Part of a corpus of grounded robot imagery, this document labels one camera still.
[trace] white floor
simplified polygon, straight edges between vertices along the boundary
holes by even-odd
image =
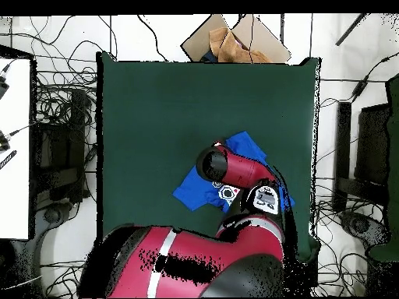
[[[351,25],[358,14],[313,14],[312,24],[312,43],[310,41],[312,14],[285,14],[284,44],[291,52],[289,64],[299,64],[309,54],[313,57],[322,58],[321,79],[332,79],[332,81],[323,80],[320,83],[320,101],[333,97],[335,99],[347,99],[356,85],[352,81],[335,81],[335,79],[359,80],[382,58],[392,55],[399,48],[399,19],[384,14],[371,14],[357,26],[349,37],[340,47],[335,43],[344,31]],[[169,61],[187,62],[188,58],[180,48],[180,44],[208,17],[206,14],[194,16],[145,16],[145,20],[152,27],[157,35],[158,48],[160,52]],[[15,17],[13,19],[13,33],[27,33],[37,35],[36,29],[40,32],[48,19],[47,26],[41,31],[41,39],[52,42],[57,38],[58,33],[64,25],[68,16],[33,17]],[[238,15],[224,15],[228,25],[233,27],[237,21]],[[137,19],[136,16],[102,16],[106,24],[110,24],[115,32],[118,42],[117,59],[120,61],[162,61],[155,49],[155,40],[153,34]],[[280,15],[278,14],[260,14],[260,19],[271,30],[274,35],[280,36]],[[82,41],[90,40],[98,44],[104,51],[110,51],[116,55],[116,46],[114,36],[110,35],[110,30],[98,16],[77,16],[71,18],[65,25],[64,31],[54,42],[54,46],[42,47],[40,42],[34,41],[33,48],[37,55],[61,57],[60,53],[69,58],[73,49]],[[5,20],[0,20],[0,33],[8,33],[9,24]],[[12,46],[32,52],[31,41],[29,37],[14,35],[12,37]],[[0,44],[10,46],[10,36],[0,36]],[[91,67],[92,72],[96,71],[95,52],[99,47],[91,43],[83,43],[72,55],[70,65],[76,71],[83,71],[85,67]],[[87,60],[90,62],[76,61],[75,59]],[[54,59],[54,64],[59,71],[69,71],[64,59]],[[53,73],[45,71],[54,71],[50,58],[37,57],[37,70],[50,83],[53,83]],[[380,65],[372,75],[370,80],[379,82],[369,83],[362,95],[352,105],[352,124],[351,136],[353,139],[358,134],[358,114],[363,107],[387,102],[384,81],[399,73],[399,57],[392,58],[389,62]],[[55,77],[57,83],[62,83],[62,77]],[[323,107],[320,110],[319,124],[319,142],[317,156],[321,156],[334,150],[335,136],[335,117],[337,105]],[[90,136],[90,141],[95,142],[95,135]],[[351,144],[351,175],[355,168],[356,142]],[[317,177],[333,177],[333,157],[334,154],[321,160],[316,167]],[[87,168],[88,171],[96,170],[96,159]],[[96,199],[96,178],[95,174],[87,174],[87,180],[90,190]],[[331,180],[318,180],[318,185],[327,188],[332,187]],[[317,195],[329,195],[330,191],[318,187]],[[80,206],[78,216],[65,223],[60,228],[53,230],[47,235],[42,249],[41,262],[67,262],[72,260],[81,260],[87,257],[95,238],[96,225],[96,204],[92,199],[85,199]],[[335,250],[338,258],[348,252],[364,253],[362,245],[357,239],[347,235],[335,223],[330,223],[328,229],[325,226],[319,226],[319,236],[329,243],[332,235],[334,239],[330,246]],[[328,247],[322,247],[319,261],[321,265],[333,262],[334,255]],[[350,272],[359,269],[365,272],[366,264],[360,258],[351,256],[345,259],[343,265]],[[327,273],[331,270],[337,271],[337,267],[321,269],[321,273]],[[43,283],[45,286],[54,282],[55,278],[61,275],[62,269],[46,269],[43,271]],[[333,280],[337,278],[335,274],[320,274],[320,281]],[[322,286],[329,294],[339,294],[339,287]],[[355,287],[357,294],[362,294],[361,287]],[[63,286],[57,286],[55,294],[65,294],[66,289]]]

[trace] robot logo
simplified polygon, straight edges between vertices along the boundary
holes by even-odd
[[[277,193],[271,187],[262,186],[255,191],[253,206],[264,212],[278,214]]]
[[[222,186],[222,184],[220,184],[219,182],[212,182],[212,185],[215,187],[215,188],[220,188],[221,186]]]
[[[239,193],[239,189],[236,187],[231,187],[229,185],[224,185],[219,189],[219,197],[224,199],[230,206],[234,201],[235,197]]]

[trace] green table surface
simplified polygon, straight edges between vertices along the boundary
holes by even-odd
[[[299,260],[312,253],[311,164],[318,59],[302,65],[115,62],[102,54],[103,228],[172,225],[214,236],[224,215],[172,192],[215,139],[247,131],[295,200]]]

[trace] blue cloth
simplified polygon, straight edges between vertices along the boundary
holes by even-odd
[[[253,142],[247,132],[240,132],[226,140],[226,145],[240,156],[258,160],[262,164],[267,165],[265,159],[266,154]],[[218,186],[216,183],[202,179],[194,166],[189,174],[185,177],[180,187],[176,188],[173,196],[180,200],[191,211],[209,203],[217,207],[221,207],[223,212],[227,212],[230,207],[230,200],[221,198],[221,190],[229,186]],[[279,189],[280,196],[283,195],[282,187]],[[290,197],[291,206],[294,206],[294,200]],[[281,209],[284,210],[284,200],[280,198]]]

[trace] cardboard box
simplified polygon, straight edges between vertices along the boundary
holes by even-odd
[[[228,25],[224,21],[221,14],[211,15],[201,26],[194,31],[194,33],[187,38],[181,45],[182,50],[189,56],[193,62],[198,62],[208,51],[209,32]],[[253,36],[252,35],[252,14],[246,14],[242,19],[231,29],[236,40],[238,40],[243,48],[251,51],[261,51],[273,63],[285,63],[290,59],[291,53],[289,50],[270,32],[267,27],[254,17],[253,20]]]
[[[191,61],[199,62],[200,59],[210,51],[209,31],[221,27],[228,27],[223,16],[221,14],[213,14],[209,16],[180,47]]]

